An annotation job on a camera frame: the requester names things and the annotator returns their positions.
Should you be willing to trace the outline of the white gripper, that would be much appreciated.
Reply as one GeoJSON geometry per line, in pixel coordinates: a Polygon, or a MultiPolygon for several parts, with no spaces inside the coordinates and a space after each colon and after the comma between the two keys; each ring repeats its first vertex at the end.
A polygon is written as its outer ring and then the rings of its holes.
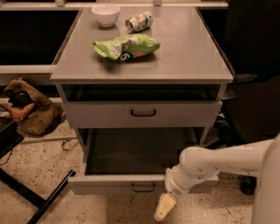
{"type": "Polygon", "coordinates": [[[209,193],[218,183],[218,174],[219,171],[187,167],[182,164],[168,168],[164,179],[165,190],[168,193],[160,196],[154,218],[157,221],[163,221],[166,218],[176,205],[174,196],[209,193]]]}

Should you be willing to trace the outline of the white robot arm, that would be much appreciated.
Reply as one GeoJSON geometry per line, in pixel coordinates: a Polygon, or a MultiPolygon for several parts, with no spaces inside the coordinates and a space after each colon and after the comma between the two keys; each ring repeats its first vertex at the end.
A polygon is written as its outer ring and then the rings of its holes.
{"type": "Polygon", "coordinates": [[[178,196],[220,173],[254,176],[258,181],[251,224],[280,224],[280,134],[235,147],[185,148],[179,164],[166,170],[165,192],[154,218],[164,220],[178,196]]]}

